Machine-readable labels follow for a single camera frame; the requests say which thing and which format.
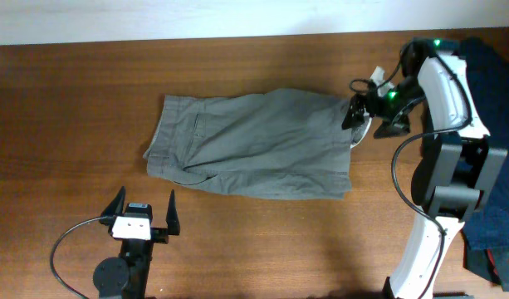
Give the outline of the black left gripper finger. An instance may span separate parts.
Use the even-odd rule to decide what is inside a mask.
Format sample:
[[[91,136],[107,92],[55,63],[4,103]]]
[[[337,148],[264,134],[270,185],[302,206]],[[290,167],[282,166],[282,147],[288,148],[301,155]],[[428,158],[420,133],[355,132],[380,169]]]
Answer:
[[[102,211],[102,217],[114,217],[121,215],[125,202],[125,187],[122,186],[114,199]]]
[[[176,199],[175,192],[172,190],[170,192],[169,201],[168,201],[168,210],[166,214],[166,223],[168,235],[179,236],[181,227],[178,216],[178,211],[176,209]]]

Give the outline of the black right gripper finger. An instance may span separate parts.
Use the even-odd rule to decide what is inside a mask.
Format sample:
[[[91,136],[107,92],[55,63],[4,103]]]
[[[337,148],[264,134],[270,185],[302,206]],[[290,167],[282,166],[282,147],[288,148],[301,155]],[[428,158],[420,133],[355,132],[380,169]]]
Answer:
[[[350,99],[348,110],[341,125],[343,130],[359,128],[365,123],[365,101],[366,97],[360,94],[355,94]]]
[[[374,132],[375,139],[385,139],[406,136],[410,132],[410,123],[408,118],[402,118],[399,121],[389,123],[383,121],[380,127]]]

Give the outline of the grey shorts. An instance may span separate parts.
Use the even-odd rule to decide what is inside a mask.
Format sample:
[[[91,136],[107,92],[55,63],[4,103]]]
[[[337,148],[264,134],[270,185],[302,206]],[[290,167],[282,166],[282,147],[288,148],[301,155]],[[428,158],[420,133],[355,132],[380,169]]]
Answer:
[[[350,152],[370,121],[345,130],[350,103],[297,89],[236,98],[167,95],[144,153],[147,173],[191,189],[260,199],[342,199]]]

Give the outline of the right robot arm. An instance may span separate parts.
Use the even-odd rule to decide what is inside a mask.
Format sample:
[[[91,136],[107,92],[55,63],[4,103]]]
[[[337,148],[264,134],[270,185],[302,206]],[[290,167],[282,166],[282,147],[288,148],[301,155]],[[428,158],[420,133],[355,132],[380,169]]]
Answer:
[[[355,91],[342,123],[377,117],[376,139],[403,136],[390,165],[394,188],[416,213],[404,255],[386,277],[384,298],[431,298],[453,239],[486,205],[507,157],[492,145],[467,83],[458,42],[416,37],[399,53],[404,79],[370,78]]]

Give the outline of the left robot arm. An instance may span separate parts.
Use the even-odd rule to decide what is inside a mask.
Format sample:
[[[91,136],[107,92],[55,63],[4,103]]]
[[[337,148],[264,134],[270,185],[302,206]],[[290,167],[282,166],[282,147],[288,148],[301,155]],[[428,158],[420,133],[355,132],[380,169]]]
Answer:
[[[171,236],[180,234],[174,192],[169,196],[164,228],[151,225],[151,205],[125,203],[125,195],[122,187],[100,215],[100,223],[121,246],[117,256],[108,257],[95,268],[93,283],[99,298],[144,298],[154,245],[167,244]]]

